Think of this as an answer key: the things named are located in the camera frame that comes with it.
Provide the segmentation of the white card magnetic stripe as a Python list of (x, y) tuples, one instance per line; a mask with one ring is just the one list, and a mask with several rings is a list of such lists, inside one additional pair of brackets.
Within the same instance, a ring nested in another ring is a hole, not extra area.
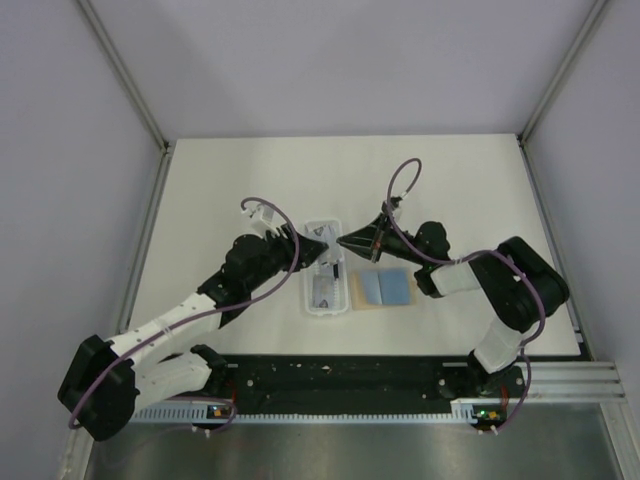
[(328, 248), (319, 259), (321, 266), (333, 266), (343, 261), (341, 247), (337, 242), (338, 237), (339, 233), (333, 225), (325, 224), (323, 226), (322, 238)]

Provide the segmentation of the clear plastic card tray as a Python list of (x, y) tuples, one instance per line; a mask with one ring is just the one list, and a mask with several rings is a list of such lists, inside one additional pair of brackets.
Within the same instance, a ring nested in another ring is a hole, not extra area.
[[(338, 231), (339, 237), (343, 234), (342, 223), (338, 219), (325, 218), (305, 222), (303, 225), (303, 235), (313, 240), (323, 241), (322, 231), (325, 224), (333, 225)], [(310, 315), (316, 317), (336, 316), (344, 314), (349, 310), (350, 297), (347, 268), (344, 252), (342, 249), (341, 251), (343, 254), (343, 261), (341, 263), (333, 266), (321, 266), (318, 260), (304, 271), (303, 305)], [(312, 307), (312, 282), (315, 276), (328, 276), (333, 278), (335, 304), (332, 310), (314, 309)]]

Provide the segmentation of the beige card holder wallet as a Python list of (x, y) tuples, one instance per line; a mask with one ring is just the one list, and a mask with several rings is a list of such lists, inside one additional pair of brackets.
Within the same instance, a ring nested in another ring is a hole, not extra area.
[(417, 285), (404, 268), (357, 270), (349, 277), (354, 310), (414, 305)]

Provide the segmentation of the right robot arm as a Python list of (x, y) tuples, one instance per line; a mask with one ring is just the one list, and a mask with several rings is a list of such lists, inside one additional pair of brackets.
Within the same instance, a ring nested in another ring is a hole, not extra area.
[(376, 263), (384, 254), (419, 266), (414, 278), (419, 291), (440, 299), (481, 291), (495, 312), (486, 334), (467, 357), (462, 395), (492, 394), (512, 368), (527, 333), (541, 326), (569, 299), (565, 280), (526, 241), (518, 236), (495, 250), (475, 253), (456, 262), (449, 256), (450, 243), (442, 223), (427, 221), (414, 235), (397, 228), (393, 216), (400, 199), (368, 225), (337, 239), (338, 245)]

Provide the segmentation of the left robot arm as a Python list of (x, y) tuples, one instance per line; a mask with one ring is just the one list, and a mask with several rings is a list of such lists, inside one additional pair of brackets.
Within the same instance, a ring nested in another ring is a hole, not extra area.
[(105, 441), (153, 403), (198, 390), (220, 394), (227, 374), (200, 339), (259, 302), (255, 290), (273, 277), (288, 280), (328, 248), (289, 225), (262, 236), (242, 235), (220, 269), (176, 307), (123, 334), (86, 338), (57, 394), (70, 413), (70, 428)]

